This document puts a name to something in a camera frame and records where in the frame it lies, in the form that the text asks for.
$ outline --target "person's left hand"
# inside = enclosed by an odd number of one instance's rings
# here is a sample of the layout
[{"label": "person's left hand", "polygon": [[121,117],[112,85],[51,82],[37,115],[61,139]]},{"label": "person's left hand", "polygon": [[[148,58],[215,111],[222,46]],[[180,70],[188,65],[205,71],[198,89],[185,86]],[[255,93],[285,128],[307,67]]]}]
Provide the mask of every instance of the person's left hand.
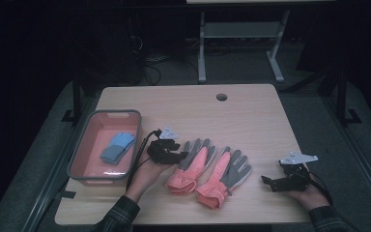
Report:
[{"label": "person's left hand", "polygon": [[172,166],[153,162],[147,153],[141,155],[138,163],[139,166],[125,194],[134,202],[140,200],[141,195],[156,182],[161,172]]}]

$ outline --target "person's right hand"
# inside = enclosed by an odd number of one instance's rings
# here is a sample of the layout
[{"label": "person's right hand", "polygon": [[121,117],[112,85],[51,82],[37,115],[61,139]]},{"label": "person's right hand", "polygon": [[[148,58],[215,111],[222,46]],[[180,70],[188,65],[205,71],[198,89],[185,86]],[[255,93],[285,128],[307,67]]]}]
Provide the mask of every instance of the person's right hand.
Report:
[{"label": "person's right hand", "polygon": [[297,199],[307,211],[323,206],[330,206],[324,195],[313,185],[309,185],[305,191],[290,190],[285,191],[285,194]]}]

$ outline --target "gray glove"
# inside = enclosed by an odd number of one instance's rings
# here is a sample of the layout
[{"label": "gray glove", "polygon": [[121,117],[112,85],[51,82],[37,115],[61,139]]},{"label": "gray glove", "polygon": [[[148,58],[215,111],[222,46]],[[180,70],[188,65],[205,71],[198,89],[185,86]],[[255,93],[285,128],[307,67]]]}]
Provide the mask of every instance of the gray glove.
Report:
[{"label": "gray glove", "polygon": [[210,179],[198,187],[198,201],[212,209],[221,208],[225,198],[231,191],[241,185],[252,171],[247,165],[247,157],[242,156],[240,150],[230,153],[229,147],[225,148]]},{"label": "gray glove", "polygon": [[172,194],[184,195],[194,191],[197,187],[197,178],[210,165],[215,155],[215,146],[210,146],[210,139],[205,139],[201,145],[198,138],[192,148],[190,142],[185,144],[184,151],[188,155],[180,161],[174,174],[165,182],[165,186]]}]

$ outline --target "gray floor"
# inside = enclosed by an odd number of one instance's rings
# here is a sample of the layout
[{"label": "gray floor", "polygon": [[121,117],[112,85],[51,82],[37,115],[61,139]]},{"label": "gray floor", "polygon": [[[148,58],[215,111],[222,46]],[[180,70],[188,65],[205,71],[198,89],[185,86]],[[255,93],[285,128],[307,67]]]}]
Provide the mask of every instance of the gray floor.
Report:
[{"label": "gray floor", "polygon": [[[277,57],[286,80],[284,83],[276,83],[265,54],[270,47],[271,42],[251,44],[250,47],[227,47],[225,49],[227,52],[221,55],[218,55],[217,51],[208,52],[207,84],[270,83],[276,89],[283,89],[310,74],[295,69],[302,44],[286,43],[281,46]],[[179,60],[167,60],[153,65],[162,74],[158,85],[197,84],[196,54],[186,58],[193,66]],[[148,71],[154,79],[157,78],[154,70]],[[357,112],[362,124],[349,125],[344,129],[331,110],[335,94],[329,98],[319,97],[316,92],[319,83],[320,80],[314,81],[296,93],[280,94],[279,97],[302,152],[320,158],[317,162],[309,163],[309,168],[327,184],[338,212],[360,231],[371,231],[371,185],[364,174],[363,166],[358,164],[356,155],[363,153],[371,167],[371,110],[360,91],[352,84],[348,84],[347,107]],[[140,85],[147,85],[147,82],[143,81]],[[71,97],[71,84],[69,84],[53,105],[0,204],[0,231],[22,231],[29,228],[30,224],[38,225],[36,229],[38,231],[87,229],[84,226],[60,226],[53,220],[59,204],[59,195],[55,194],[56,189],[60,189],[68,178],[67,163],[63,162],[59,165],[59,160],[67,158],[59,156],[65,154],[65,151],[66,154],[62,156],[71,154],[70,150],[75,142],[71,137],[79,133],[78,126],[73,127],[71,123],[61,122],[65,111],[72,109]],[[83,100],[85,112],[92,111],[97,98],[83,98]],[[352,141],[356,143],[356,148],[351,146]],[[60,170],[59,175],[53,175],[51,172],[56,165]],[[39,206],[37,202],[39,203],[41,196],[45,194],[43,187],[50,183],[49,177],[55,177],[51,182],[55,190],[50,194],[54,200],[47,201],[51,204],[44,211],[42,221],[33,221],[29,218],[30,212],[35,209],[35,206]],[[274,232],[313,230],[308,223],[278,224],[271,228]]]}]

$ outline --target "plaid sleeve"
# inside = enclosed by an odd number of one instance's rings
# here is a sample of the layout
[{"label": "plaid sleeve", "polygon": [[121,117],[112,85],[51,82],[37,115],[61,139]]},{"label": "plaid sleeve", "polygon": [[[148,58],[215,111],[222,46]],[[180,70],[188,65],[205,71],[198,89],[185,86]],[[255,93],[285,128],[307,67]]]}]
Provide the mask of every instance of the plaid sleeve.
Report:
[{"label": "plaid sleeve", "polygon": [[347,224],[330,206],[319,207],[309,211],[315,232],[344,232],[348,231]]},{"label": "plaid sleeve", "polygon": [[122,196],[91,231],[131,231],[131,224],[139,211],[140,207],[134,201]]}]

